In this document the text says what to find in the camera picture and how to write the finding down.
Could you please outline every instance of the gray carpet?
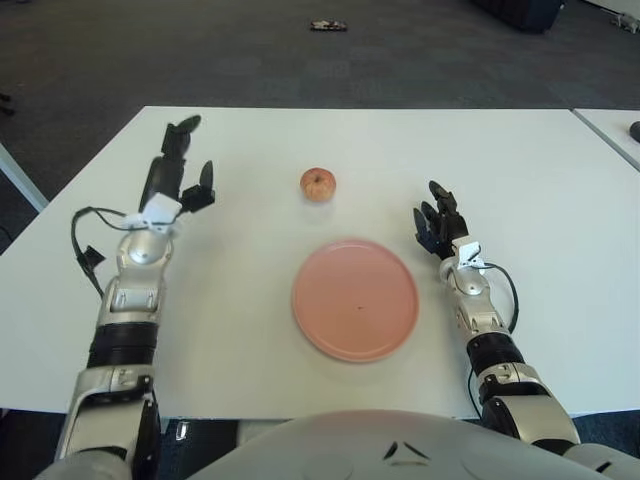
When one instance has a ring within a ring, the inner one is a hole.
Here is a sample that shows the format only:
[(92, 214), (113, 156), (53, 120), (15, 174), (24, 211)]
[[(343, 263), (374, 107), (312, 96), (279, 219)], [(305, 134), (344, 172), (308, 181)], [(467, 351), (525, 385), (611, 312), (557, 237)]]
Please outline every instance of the gray carpet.
[[(321, 18), (350, 30), (309, 32)], [(0, 92), (18, 113), (0, 114), (0, 141), (52, 198), (144, 105), (640, 109), (639, 42), (578, 1), (530, 35), (468, 0), (2, 0)], [(0, 175), (0, 225), (17, 235), (34, 216)], [(638, 413), (576, 423), (637, 455)], [(25, 413), (0, 425), (0, 476), (31, 478), (59, 424)], [(35, 453), (22, 458), (25, 442)], [(211, 460), (171, 448), (165, 458), (189, 460), (165, 461), (163, 478)]]

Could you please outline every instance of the pink plate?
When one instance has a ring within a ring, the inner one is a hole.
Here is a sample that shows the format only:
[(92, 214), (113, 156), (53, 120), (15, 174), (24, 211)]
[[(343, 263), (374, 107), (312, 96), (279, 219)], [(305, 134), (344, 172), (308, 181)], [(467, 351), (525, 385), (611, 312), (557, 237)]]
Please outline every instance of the pink plate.
[(298, 325), (323, 352), (351, 362), (390, 355), (418, 318), (418, 292), (393, 253), (364, 240), (325, 245), (293, 286)]

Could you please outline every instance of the white table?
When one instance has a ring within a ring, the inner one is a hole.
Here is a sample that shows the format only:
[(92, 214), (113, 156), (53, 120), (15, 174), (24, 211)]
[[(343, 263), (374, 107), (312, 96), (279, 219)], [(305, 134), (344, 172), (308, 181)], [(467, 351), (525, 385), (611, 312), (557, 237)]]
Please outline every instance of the white table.
[(574, 113), (636, 170), (640, 171), (640, 143), (629, 135), (631, 124), (640, 121), (640, 111), (577, 108)]
[[(166, 123), (193, 113), (203, 121), (184, 186), (213, 159), (217, 202), (185, 219), (169, 268), (155, 362), (163, 415), (471, 415), (439, 262), (414, 240), (411, 209), (427, 198), (427, 179), (455, 191), (485, 258), (511, 272), (515, 340), (567, 410), (640, 405), (640, 176), (571, 112), (170, 107), (143, 109), (0, 258), (0, 405), (66, 410), (99, 303), (73, 259), (71, 214), (135, 209)], [(336, 175), (328, 205), (301, 199), (312, 166)], [(290, 308), (305, 258), (353, 236), (394, 251), (421, 300), (406, 344), (366, 365), (324, 356)], [(110, 257), (103, 285), (119, 238), (96, 219), (79, 229), (82, 245)], [(492, 278), (508, 318), (508, 287)]]

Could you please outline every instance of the apple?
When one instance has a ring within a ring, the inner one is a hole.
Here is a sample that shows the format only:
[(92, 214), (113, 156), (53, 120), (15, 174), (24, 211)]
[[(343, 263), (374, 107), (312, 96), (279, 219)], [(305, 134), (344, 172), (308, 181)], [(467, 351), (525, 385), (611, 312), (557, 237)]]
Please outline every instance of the apple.
[(312, 202), (326, 202), (336, 191), (336, 179), (329, 170), (316, 167), (304, 172), (300, 188)]

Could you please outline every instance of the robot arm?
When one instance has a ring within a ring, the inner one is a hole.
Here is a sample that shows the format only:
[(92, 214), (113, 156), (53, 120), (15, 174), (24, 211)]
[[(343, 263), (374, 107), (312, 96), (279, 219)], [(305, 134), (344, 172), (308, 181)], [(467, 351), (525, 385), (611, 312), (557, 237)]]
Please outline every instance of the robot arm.
[[(199, 121), (191, 117), (167, 127), (163, 156), (151, 164), (140, 213), (126, 217), (121, 227), (129, 233), (118, 247), (118, 274), (103, 295), (87, 368), (78, 375), (56, 452), (56, 460), (68, 459), (65, 463), (73, 468), (90, 464), (89, 453), (102, 454), (94, 460), (115, 465), (117, 472), (124, 463), (133, 480), (153, 477), (158, 465), (152, 364), (164, 271), (173, 252), (172, 227), (181, 213), (214, 202), (211, 162), (202, 170), (200, 185), (179, 197), (183, 157)], [(120, 461), (109, 459), (113, 456)]]
[(438, 209), (427, 202), (414, 209), (416, 238), (442, 259), (440, 278), (478, 379), (483, 426), (563, 454), (580, 443), (571, 418), (536, 370), (525, 363), (510, 326), (491, 303), (483, 273), (493, 265), (480, 257), (480, 244), (469, 235), (453, 194), (436, 182), (430, 182), (429, 189)]

